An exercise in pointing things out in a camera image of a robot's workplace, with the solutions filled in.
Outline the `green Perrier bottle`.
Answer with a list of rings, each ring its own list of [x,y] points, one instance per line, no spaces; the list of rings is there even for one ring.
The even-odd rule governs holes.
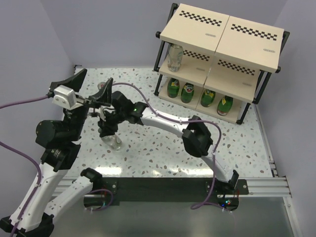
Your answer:
[[[215,91],[206,89],[201,96],[200,104],[203,107],[209,107],[213,103],[215,96],[216,96]]]
[[[181,91],[181,101],[183,103],[190,103],[194,96],[194,85],[191,83],[186,83]]]
[[[233,97],[230,96],[224,96],[220,100],[218,106],[217,106],[217,113],[221,116],[225,116],[228,114],[228,112],[231,110],[233,105]]]

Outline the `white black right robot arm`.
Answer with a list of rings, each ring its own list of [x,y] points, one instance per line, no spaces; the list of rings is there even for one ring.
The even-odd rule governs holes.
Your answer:
[[[101,137],[114,135],[118,131],[118,124],[124,121],[160,128],[181,138],[185,151],[201,158],[213,170],[222,192],[231,194],[237,189],[239,174],[217,157],[219,142],[212,140],[206,127],[207,121],[198,116],[181,118],[162,113],[143,102],[133,103],[119,91],[107,92],[97,101],[101,104],[98,122]]]

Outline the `clear bottle green cap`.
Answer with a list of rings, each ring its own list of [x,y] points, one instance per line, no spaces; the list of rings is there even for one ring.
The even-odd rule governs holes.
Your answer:
[[[181,67],[182,57],[183,57],[183,47],[177,44],[172,44],[168,51],[168,69],[171,72],[179,71]]]
[[[115,151],[119,150],[122,146],[122,141],[117,135],[104,136],[101,140]]]

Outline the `silver blue can back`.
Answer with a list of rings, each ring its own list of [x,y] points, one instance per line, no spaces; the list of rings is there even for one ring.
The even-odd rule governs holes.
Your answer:
[[[97,85],[97,87],[98,87],[98,89],[100,90],[104,85],[105,85],[104,82],[100,82],[100,83]]]

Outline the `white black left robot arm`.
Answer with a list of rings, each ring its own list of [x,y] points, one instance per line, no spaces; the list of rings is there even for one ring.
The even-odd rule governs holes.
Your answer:
[[[112,78],[102,83],[96,94],[87,98],[78,95],[86,74],[87,69],[82,69],[66,80],[52,82],[49,92],[37,98],[38,101],[52,98],[64,113],[62,120],[43,120],[36,127],[36,143],[45,149],[40,163],[1,143],[1,146],[31,161],[37,169],[35,179],[19,207],[0,221],[0,228],[12,236],[50,236],[56,222],[74,202],[89,192],[96,194],[102,189],[102,175],[87,168],[69,188],[52,198],[78,156],[81,145],[76,142],[81,138],[89,109],[109,107],[112,103]]]

